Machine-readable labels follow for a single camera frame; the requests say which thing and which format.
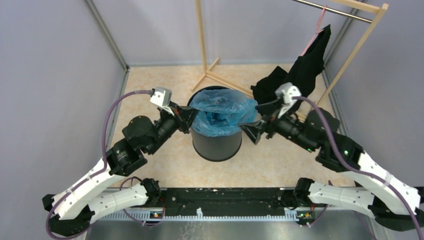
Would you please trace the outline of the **blue plastic trash bag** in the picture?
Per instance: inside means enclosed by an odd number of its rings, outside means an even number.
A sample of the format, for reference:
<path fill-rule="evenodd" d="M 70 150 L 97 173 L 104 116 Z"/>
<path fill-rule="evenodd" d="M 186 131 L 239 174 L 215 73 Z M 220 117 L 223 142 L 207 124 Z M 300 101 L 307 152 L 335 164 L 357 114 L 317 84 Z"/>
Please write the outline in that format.
<path fill-rule="evenodd" d="M 239 124 L 254 122 L 258 114 L 256 100 L 229 88 L 203 89 L 188 105 L 199 110 L 191 127 L 206 137 L 236 134 L 241 131 Z"/>

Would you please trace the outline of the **black trash bin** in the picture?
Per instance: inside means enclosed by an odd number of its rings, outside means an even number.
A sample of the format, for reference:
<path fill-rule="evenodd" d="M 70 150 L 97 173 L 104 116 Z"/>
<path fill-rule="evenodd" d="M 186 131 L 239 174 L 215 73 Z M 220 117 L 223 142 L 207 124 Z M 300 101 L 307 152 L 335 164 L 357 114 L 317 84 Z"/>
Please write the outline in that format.
<path fill-rule="evenodd" d="M 228 89 L 223 86 L 208 86 L 201 90 L 208 89 Z M 197 133 L 191 127 L 192 144 L 196 153 L 211 162 L 222 162 L 234 157 L 242 144 L 241 131 L 229 136 L 207 137 Z"/>

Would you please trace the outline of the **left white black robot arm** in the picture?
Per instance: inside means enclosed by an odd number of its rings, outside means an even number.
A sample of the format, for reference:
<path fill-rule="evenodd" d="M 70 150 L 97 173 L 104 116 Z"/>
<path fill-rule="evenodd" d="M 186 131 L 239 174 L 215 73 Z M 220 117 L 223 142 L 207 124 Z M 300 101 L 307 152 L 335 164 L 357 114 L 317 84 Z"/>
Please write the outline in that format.
<path fill-rule="evenodd" d="M 106 215 L 129 207 L 154 207 L 160 202 L 162 191 L 153 178 L 110 194 L 104 190 L 147 164 L 145 155 L 156 153 L 176 131 L 190 132 L 199 111 L 174 103 L 170 110 L 161 109 L 155 121 L 144 115 L 134 117 L 122 130 L 124 138 L 77 183 L 62 193 L 43 197 L 43 206 L 49 212 L 46 229 L 52 238 L 75 238 Z"/>

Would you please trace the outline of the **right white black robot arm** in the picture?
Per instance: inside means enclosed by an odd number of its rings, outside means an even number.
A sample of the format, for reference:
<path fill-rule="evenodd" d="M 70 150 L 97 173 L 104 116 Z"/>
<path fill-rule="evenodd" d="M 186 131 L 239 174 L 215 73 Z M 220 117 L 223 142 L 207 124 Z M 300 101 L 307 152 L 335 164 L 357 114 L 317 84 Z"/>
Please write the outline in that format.
<path fill-rule="evenodd" d="M 240 125 L 253 143 L 262 135 L 280 135 L 308 152 L 317 152 L 323 167 L 354 180 L 360 190 L 343 189 L 300 178 L 293 192 L 297 206 L 324 204 L 366 215 L 381 226 L 404 232 L 423 227 L 422 187 L 409 186 L 378 165 L 361 145 L 337 133 L 340 122 L 323 109 L 311 111 L 303 122 L 290 116 L 263 116 Z"/>

